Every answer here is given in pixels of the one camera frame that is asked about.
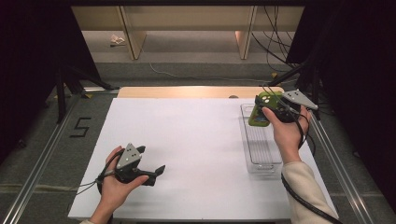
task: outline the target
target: metal frame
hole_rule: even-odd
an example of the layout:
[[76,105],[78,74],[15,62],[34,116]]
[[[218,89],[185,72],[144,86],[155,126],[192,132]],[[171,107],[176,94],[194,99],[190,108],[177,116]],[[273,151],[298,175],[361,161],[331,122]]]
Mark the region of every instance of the metal frame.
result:
[[365,204],[363,198],[359,194],[358,189],[350,178],[347,169],[344,167],[344,164],[338,157],[338,154],[335,148],[332,146],[332,142],[330,141],[329,136],[324,131],[320,120],[317,120],[312,112],[311,115],[311,125],[313,126],[314,131],[317,134],[318,139],[324,148],[330,164],[332,165],[332,168],[337,175],[338,181],[343,188],[344,193],[346,194],[346,197],[348,198],[349,203],[352,206],[352,209],[355,212],[359,223],[374,223],[367,209],[367,205]]

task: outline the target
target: white sleeve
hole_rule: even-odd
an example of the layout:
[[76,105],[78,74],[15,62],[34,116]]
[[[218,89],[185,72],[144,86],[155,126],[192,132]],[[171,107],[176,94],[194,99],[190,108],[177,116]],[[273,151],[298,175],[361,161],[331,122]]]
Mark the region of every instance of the white sleeve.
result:
[[79,224],[94,224],[93,222],[90,222],[89,220],[83,220]]
[[[314,177],[311,168],[302,161],[287,163],[283,166],[282,174],[291,189],[305,201],[311,203],[321,211],[337,217],[326,202],[326,198]],[[288,193],[292,223],[331,223],[305,208]]]

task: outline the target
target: transparent tray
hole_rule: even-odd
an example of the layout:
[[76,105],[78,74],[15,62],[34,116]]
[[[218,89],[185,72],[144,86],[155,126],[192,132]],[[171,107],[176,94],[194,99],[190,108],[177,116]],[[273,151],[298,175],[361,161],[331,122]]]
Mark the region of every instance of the transparent tray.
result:
[[241,134],[247,170],[253,174],[280,175],[282,158],[274,140],[274,129],[248,125],[254,105],[241,105]]

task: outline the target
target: wooden edge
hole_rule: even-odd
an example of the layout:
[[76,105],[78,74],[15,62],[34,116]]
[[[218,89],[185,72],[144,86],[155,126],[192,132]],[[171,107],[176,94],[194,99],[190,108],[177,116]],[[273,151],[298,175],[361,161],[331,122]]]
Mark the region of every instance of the wooden edge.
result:
[[[284,90],[271,87],[268,91]],[[215,86],[176,86],[176,87],[123,87],[118,98],[254,98],[263,91],[262,87],[215,87]]]

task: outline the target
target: person's right hand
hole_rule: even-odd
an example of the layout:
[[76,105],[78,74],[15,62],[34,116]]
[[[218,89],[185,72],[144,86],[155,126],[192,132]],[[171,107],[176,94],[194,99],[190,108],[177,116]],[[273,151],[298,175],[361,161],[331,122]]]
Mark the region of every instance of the person's right hand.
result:
[[[280,155],[282,156],[283,163],[286,164],[292,161],[301,161],[300,155],[298,154],[298,146],[300,144],[301,134],[297,124],[295,122],[283,123],[276,117],[274,112],[267,107],[264,107],[262,112],[274,127],[274,138],[279,148]],[[303,105],[301,106],[300,114],[301,116],[299,117],[298,121],[303,129],[304,134],[306,134],[309,123],[305,118],[311,120],[311,114]]]

